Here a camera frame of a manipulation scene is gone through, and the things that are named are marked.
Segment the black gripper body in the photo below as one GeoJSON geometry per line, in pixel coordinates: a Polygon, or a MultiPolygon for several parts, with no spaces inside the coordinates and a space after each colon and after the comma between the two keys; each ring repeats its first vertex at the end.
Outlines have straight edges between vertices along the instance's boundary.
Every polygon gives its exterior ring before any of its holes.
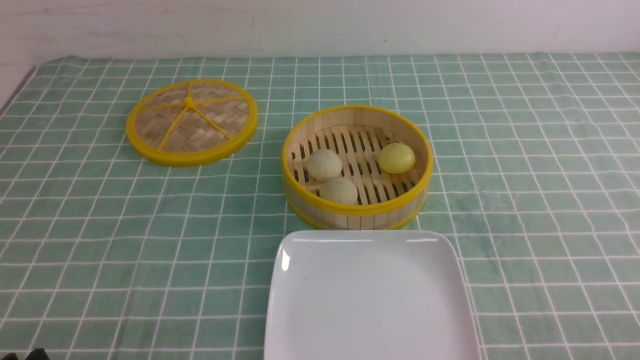
{"type": "MultiPolygon", "coordinates": [[[[50,356],[46,353],[44,348],[35,348],[28,353],[24,360],[50,360],[50,356]]],[[[7,353],[1,360],[19,360],[18,354],[11,352],[7,353]]]]}

